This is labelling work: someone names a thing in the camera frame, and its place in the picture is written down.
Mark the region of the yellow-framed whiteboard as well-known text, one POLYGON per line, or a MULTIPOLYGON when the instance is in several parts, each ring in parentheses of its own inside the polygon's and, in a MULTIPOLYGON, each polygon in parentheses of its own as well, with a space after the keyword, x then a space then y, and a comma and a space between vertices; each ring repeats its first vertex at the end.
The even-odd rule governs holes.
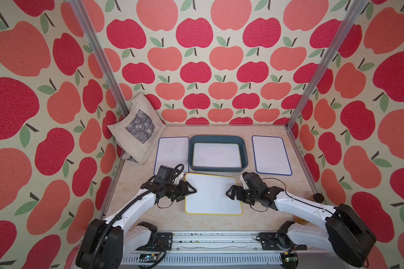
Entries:
POLYGON ((236 143, 196 143, 193 166, 204 168, 241 168, 240 147, 236 143))
POLYGON ((185 180, 196 189, 185 198, 185 211, 189 215, 240 216, 242 203, 226 196, 226 192, 237 184, 234 177, 188 173, 185 180))

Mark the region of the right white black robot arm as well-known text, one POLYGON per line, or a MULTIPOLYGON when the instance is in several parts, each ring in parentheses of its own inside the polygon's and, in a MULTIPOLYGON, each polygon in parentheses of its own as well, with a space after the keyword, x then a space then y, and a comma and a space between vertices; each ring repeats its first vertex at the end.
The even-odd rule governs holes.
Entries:
POLYGON ((312 226, 285 222, 277 231, 277 244, 283 249, 307 245, 334 252, 353 267, 365 267, 377 238, 360 216, 348 205, 318 204, 288 193, 276 186, 244 188, 233 185, 226 192, 232 200, 250 206, 260 203, 266 208, 290 213, 312 226))

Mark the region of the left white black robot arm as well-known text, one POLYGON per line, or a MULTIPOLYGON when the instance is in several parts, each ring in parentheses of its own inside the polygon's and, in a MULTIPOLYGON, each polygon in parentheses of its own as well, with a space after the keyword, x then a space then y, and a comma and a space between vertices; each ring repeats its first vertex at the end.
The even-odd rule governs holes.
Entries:
POLYGON ((89 224, 76 256, 76 266, 81 269, 119 268, 126 251, 150 248, 156 242, 155 225, 142 222, 130 230, 143 213, 163 197, 179 202, 195 193, 196 188, 186 181, 178 184, 146 182, 134 199, 115 215, 104 220, 94 219, 89 224))

